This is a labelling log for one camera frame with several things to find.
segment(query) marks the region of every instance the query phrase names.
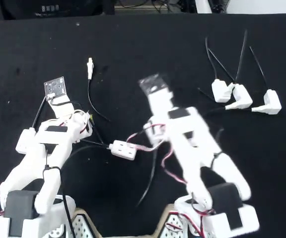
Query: wire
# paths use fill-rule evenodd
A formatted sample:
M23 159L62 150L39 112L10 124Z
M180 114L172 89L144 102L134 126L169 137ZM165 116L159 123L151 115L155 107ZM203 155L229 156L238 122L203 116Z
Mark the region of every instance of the wire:
M90 97L91 81L92 81L92 80L88 80L88 101L89 101L91 107L93 108L93 110L94 110L99 116L101 116L101 117L102 117L103 119L105 119L106 121L111 122L110 119L108 119L106 116L104 116L103 114L101 114L101 113L94 107L94 105L93 105L93 103L92 103L92 101L91 101L91 97Z
M153 7L155 8L155 10L158 12L158 13L161 13L161 11L155 6L155 0L152 0L151 3L153 5Z
M169 229L171 232L179 232L179 231L182 230L181 227L176 226L176 225L174 225L174 224L171 224L171 223L169 223L169 222L165 223L165 226L166 226L166 228Z
M34 129L36 129L36 124L37 124L38 118L39 118L39 116L40 116L40 113L41 113L41 111L42 111L42 109L43 109L43 107L44 107L44 105L45 105L45 102L46 102L46 96L45 96L44 99L42 100L42 103L40 104L39 109L38 109L38 111L37 111L37 114L36 114L36 116L35 116L35 119L34 119L34 121L33 121L32 128L34 128Z
M200 211L200 210L197 210L195 207L194 207L194 203L195 202L195 199L194 199L194 193L192 193L192 199L191 199L191 205L192 205L192 208L195 212L197 212L199 215L202 215L202 216L207 216L209 214L212 214L214 211L214 209L211 209L211 210L207 210L207 211Z
M197 88L197 90L200 91L204 96L206 96L206 97L207 97L208 99L210 99L211 101L216 102L216 101L214 100L214 98L212 98L211 96L209 96L209 94L205 93L202 89Z
M162 124L162 123L152 124L152 125L150 125L150 126L144 128L144 129L141 130L140 132L136 132L136 133L133 133L132 135L130 135L130 136L128 137L128 139L127 139L127 142L129 142L130 139L136 137L137 135L142 134L142 133L145 132L147 129L149 129L149 128L151 128L151 127L154 127L154 126L157 126L157 125L159 125L159 126L165 126L165 124Z
M164 158L162 159L162 162L161 162L161 166L163 167L165 173L167 173L169 176L171 176L172 178L174 178L176 181L180 182L180 183L183 183L183 184L187 184L187 182L178 177L176 174L172 173L171 171L169 171L166 167L165 167L165 161L172 156L172 154L174 153L174 150L173 150L173 147L171 146L169 152L164 156Z
M266 77L265 77L265 75L264 75L264 73L263 73L263 71L262 71L262 68L261 68L261 65L260 65L260 63L259 63L259 61L258 61L258 58L257 58L256 54L253 52L253 49L251 48L251 46L249 46L249 48L250 48L250 51L251 51L251 53L252 53L252 55L253 55L254 60L255 60L256 63L257 63L257 66L259 67L259 70L260 70L260 72L261 72L261 74L262 74L264 83L266 84L266 87L268 87Z
M75 233L74 233L74 229L73 229L73 225L72 225L72 219L70 217L70 212L69 212L68 205L67 205L66 194L64 192L63 177L62 177L61 169L59 167L57 167L57 166L49 167L49 165L46 164L45 168L43 170L43 176L44 176L44 171L53 170L53 169L59 170L60 182L61 182L62 194L63 194L63 201L64 201L64 207L65 207L66 215L67 215L67 218L68 218L68 223L69 223L69 227L70 227L70 230L71 230L71 233L72 233L72 237L76 238Z
M193 222L193 220L185 213L179 213L179 212L176 212L176 211L171 211L168 213L169 215L177 215L177 216L183 216L185 217L189 223L192 225L192 227L197 231L197 233L200 235L201 234L201 231L200 229L196 226L196 224Z
M213 67L213 70L214 70L214 78L218 78L218 75L217 75L217 70L216 70L216 67L214 65L214 62L209 54L209 48L208 48L208 37L205 38L205 46L206 46L206 52L207 52L207 56L208 56L208 59L209 59L209 62L211 63L212 67Z
M101 142L102 144L104 144L104 142L103 142L103 140L102 140L102 136L100 135L100 133L99 133L97 127L95 126L94 121L92 120L91 117L90 117L89 122L90 122L90 124L91 124L91 126L92 126L92 129L93 129L94 133L96 134L96 136L97 136L98 139L100 140L100 142Z
M228 77L232 80L235 81L235 79L232 77L231 73L225 68L225 66L223 66L223 64L221 63L221 61L216 57L216 55L213 53L213 51L208 48L209 52L211 53L211 55L214 57L214 59L219 63L220 67L223 69L223 71L225 71L225 73L228 75Z
M124 8L133 8L133 7L138 7L138 6L143 6L145 5L146 3L148 3L149 0L145 0L143 1L142 3L140 4L137 4L137 5L132 5L132 6L124 6L123 3L121 2L121 0L118 0L119 4L124 7Z
M51 101L50 101L50 105L52 105L52 106L62 106L62 105L66 105L66 104L71 103L71 104L78 105L78 106L81 108L80 103L79 103L79 102L76 102L76 101L67 101L67 102L56 103L56 104L54 104L53 101L54 101L54 98L52 98Z
M149 176L149 181L148 181L147 187L146 187L142 197L140 198L139 202L137 203L136 207L138 207L143 202L145 196L147 195L147 193L149 191L149 188L151 187L151 184L152 184L153 179L154 179L154 174L155 174L156 159L157 159L157 149L153 151L152 169L151 169L151 174Z
M244 36L243 36L243 42L242 42L242 48L241 48L241 53L240 53L240 59L239 59L239 64L238 64L238 70L237 70L237 74L236 74L236 79L235 81L237 81L239 75L240 75L240 70L241 70L241 66L242 66L242 61L243 61L243 56L244 56L244 49L246 47L246 42L247 42L247 36L248 36L248 31L245 30L244 32Z
M107 144L98 143L98 142L91 141L91 140L87 140L87 139L81 139L81 141L86 142L86 143L89 143L89 144L92 144L92 145L97 145L97 146L105 147L105 148L109 147L109 145L107 145Z

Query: black cloth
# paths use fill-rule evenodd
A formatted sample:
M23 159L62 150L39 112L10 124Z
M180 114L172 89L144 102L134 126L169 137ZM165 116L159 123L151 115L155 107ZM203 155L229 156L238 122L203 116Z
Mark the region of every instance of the black cloth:
M99 16L0 22L0 183L23 158L15 146L31 126L44 96L43 82L64 76L71 100L84 110L88 57L96 65L91 95L98 110L96 125L107 142L125 140L151 116L137 81L156 72L168 75L175 104L200 113L218 107L197 90L211 95L214 73L205 37L219 59L236 74L244 30L260 60L268 87L278 92L283 109L276 116L250 112L207 115L215 136L221 128L223 150L251 186L247 202L257 211L261 228L248 237L286 237L286 15L142 15ZM229 82L219 71L219 77ZM247 48L239 78L263 103L267 89ZM53 118L49 106L42 120ZM144 136L136 142L147 143ZM152 155L135 161L89 149L67 161L64 185L78 207L88 212L103 236L151 234L166 204L186 194L185 187L160 168L169 149L159 150L155 181L141 207L135 205L148 183ZM169 168L181 175L175 158ZM218 178L203 170L206 184Z

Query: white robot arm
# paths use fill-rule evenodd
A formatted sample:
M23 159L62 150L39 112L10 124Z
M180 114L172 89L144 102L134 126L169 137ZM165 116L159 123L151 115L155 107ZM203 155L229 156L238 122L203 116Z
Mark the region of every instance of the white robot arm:
M176 209L180 213L188 214L199 227L201 222L204 223L205 232L201 234L203 237L205 234L209 237L210 234L217 238L229 238L258 230L259 222L255 209L241 202L251 197L249 184L231 158L216 143L196 108L174 107L171 102L173 94L158 74L141 80L139 84L147 95L153 113L144 126L151 144L155 145L161 140L168 141L183 169L183 181L189 195L175 202ZM165 130L161 130L160 125L151 126L155 124L164 125ZM227 182L225 187L215 187L209 191L200 175L200 168L204 166L223 177ZM241 220L241 224L237 224L235 229L233 221L229 222L230 218L227 217L229 213L223 212L219 207L219 200L216 199L218 193L225 196L222 200L228 200L226 196L230 195L239 203L239 207L235 208L238 212L235 216ZM197 204L186 202L191 199ZM219 210L219 214L208 213L215 209Z
M92 134L89 117L88 113L74 110L70 115L41 124L27 145L21 163L0 185L0 206L4 210L0 216L0 238L40 238L61 224L69 227L63 202L54 201L63 200L57 195L61 185L60 169L71 154L72 144ZM44 179L40 192L21 191L35 179ZM74 200L69 196L66 200L72 216Z

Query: plug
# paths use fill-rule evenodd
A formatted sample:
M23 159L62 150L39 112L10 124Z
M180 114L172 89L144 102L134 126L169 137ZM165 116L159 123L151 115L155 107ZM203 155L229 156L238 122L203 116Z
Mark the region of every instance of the plug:
M212 83L212 90L214 94L214 100L217 103L226 103L230 100L234 84L230 83L228 86L225 81L215 79Z
M93 64L92 58L89 58L89 61L87 63L87 67L88 67L88 79L91 80L92 79L93 68L94 68L94 64Z
M19 154L26 155L27 153L27 148L33 141L34 137L36 135L35 128L31 127L29 129L24 129L23 132L21 133L18 143L16 145L15 150Z
M135 144L127 143L121 140L113 141L113 144L109 145L109 149L111 150L111 154L127 160L134 160L137 153Z
M269 115L276 115L282 109L278 94L276 91L268 89L265 93L263 106L252 108L252 112L266 113Z
M253 103L247 89L242 84L235 84L232 91L236 102L225 106L226 110L230 109L245 109Z

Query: metal plate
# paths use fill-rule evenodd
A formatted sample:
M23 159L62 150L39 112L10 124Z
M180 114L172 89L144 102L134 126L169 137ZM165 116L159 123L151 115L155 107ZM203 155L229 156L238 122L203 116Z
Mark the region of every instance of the metal plate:
M67 94L64 77L45 82L44 87L47 101Z

